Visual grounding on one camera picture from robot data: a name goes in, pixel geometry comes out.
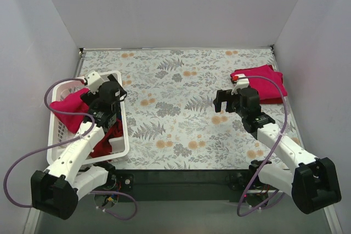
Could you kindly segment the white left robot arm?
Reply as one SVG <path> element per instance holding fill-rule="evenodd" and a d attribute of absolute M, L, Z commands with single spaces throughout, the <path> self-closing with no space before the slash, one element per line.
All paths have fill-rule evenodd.
<path fill-rule="evenodd" d="M 32 206 L 64 220 L 91 191 L 116 186 L 117 176 L 109 161 L 129 153 L 126 91 L 115 75 L 92 75 L 82 82 L 89 89 L 82 94 L 89 110 L 76 135 L 45 171 L 38 170 L 31 177 Z"/>

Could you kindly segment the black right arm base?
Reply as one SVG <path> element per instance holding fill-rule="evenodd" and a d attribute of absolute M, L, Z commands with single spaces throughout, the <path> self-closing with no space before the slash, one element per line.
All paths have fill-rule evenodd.
<path fill-rule="evenodd" d="M 235 197 L 230 197 L 230 203 L 239 203 L 243 191 L 262 162 L 263 161 L 253 160 L 247 170 L 236 172 L 229 176 L 229 188 L 235 193 Z M 275 189 L 270 185 L 260 182 L 257 176 L 250 186 L 248 193 L 244 196 L 244 205 L 255 207 L 269 197 L 270 190 Z"/>

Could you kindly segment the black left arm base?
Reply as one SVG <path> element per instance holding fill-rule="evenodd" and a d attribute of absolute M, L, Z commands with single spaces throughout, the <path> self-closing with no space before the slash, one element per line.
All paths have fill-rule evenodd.
<path fill-rule="evenodd" d="M 120 173 L 114 165 L 109 162 L 99 162 L 93 164 L 95 167 L 104 168 L 107 172 L 107 182 L 96 188 L 97 191 L 127 192 L 132 188 L 133 177 L 131 174 Z M 119 202 L 120 196 L 117 194 L 95 194 L 94 202 L 97 207 L 112 208 Z"/>

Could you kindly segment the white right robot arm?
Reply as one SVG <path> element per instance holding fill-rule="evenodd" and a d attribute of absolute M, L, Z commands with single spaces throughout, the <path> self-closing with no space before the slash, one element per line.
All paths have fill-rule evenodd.
<path fill-rule="evenodd" d="M 283 170 L 270 163 L 269 158 L 253 161 L 249 166 L 248 183 L 260 189 L 264 185 L 292 197 L 297 208 L 304 214 L 328 207 L 341 201 L 341 191 L 335 164 L 327 157 L 318 158 L 304 150 L 280 131 L 275 120 L 261 110 L 258 92 L 242 88 L 236 92 L 218 90 L 213 101 L 216 112 L 226 103 L 226 112 L 241 117 L 245 131 L 270 148 L 288 167 Z"/>

